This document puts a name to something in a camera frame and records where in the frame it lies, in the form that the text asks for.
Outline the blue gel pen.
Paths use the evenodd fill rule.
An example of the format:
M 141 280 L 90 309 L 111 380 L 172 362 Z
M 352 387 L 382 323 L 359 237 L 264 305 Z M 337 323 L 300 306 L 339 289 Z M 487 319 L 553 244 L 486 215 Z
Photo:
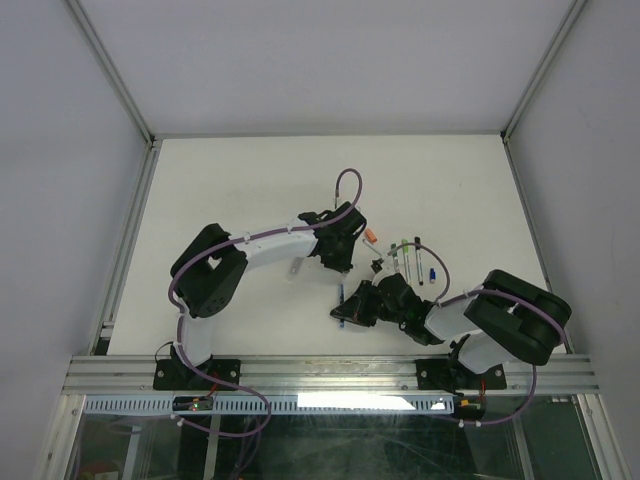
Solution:
M 339 284 L 339 305 L 342 305 L 345 301 L 345 289 L 344 289 L 344 284 L 340 283 Z M 345 322 L 344 320 L 340 319 L 339 320 L 339 328 L 340 329 L 344 329 L 345 326 Z

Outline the white pen dark green end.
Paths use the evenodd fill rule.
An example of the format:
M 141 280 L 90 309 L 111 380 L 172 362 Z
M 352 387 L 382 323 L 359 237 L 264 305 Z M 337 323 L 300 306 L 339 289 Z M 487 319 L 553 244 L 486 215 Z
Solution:
M 397 255 L 391 255 L 391 258 L 392 258 L 392 265 L 393 265 L 394 272 L 400 273 L 400 263 L 399 263 L 398 253 Z

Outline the white pen light green end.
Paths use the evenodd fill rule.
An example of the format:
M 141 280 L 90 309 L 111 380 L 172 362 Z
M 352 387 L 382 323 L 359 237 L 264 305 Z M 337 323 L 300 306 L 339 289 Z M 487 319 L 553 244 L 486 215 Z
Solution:
M 412 286 L 412 273 L 411 273 L 411 264 L 410 264 L 410 248 L 409 248 L 409 252 L 405 253 L 403 251 L 403 246 L 402 246 L 402 255 L 403 255 L 403 263 L 404 263 L 404 271 L 405 271 L 406 282 L 410 286 Z

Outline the white pen black end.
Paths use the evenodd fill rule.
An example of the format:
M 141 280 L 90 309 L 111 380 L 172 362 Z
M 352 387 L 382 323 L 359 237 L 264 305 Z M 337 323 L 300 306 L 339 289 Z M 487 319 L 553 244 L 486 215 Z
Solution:
M 419 286 L 423 286 L 424 285 L 424 270 L 423 270 L 423 264 L 422 264 L 421 250 L 418 251 L 415 248 L 415 257 L 416 257 L 416 271 L 417 271 L 418 285 Z

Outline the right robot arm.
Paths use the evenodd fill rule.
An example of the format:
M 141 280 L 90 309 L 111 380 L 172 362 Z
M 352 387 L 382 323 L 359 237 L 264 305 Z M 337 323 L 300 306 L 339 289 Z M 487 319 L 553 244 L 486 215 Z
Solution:
M 447 363 L 448 378 L 459 387 L 512 360 L 546 365 L 565 342 L 571 315 L 565 300 L 499 269 L 477 288 L 445 301 L 421 299 L 399 273 L 379 273 L 330 312 L 361 327 L 393 323 L 423 346 L 459 338 Z

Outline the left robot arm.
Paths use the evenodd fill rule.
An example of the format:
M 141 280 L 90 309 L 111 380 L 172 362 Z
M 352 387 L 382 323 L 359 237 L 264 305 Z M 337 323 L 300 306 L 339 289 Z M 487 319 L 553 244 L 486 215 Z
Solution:
M 317 257 L 341 274 L 352 268 L 356 240 L 367 220 L 351 203 L 304 212 L 282 226 L 232 235 L 219 224 L 204 227 L 170 269 L 168 298 L 179 312 L 174 375 L 188 388 L 209 377 L 207 320 L 229 306 L 243 276 L 280 261 Z

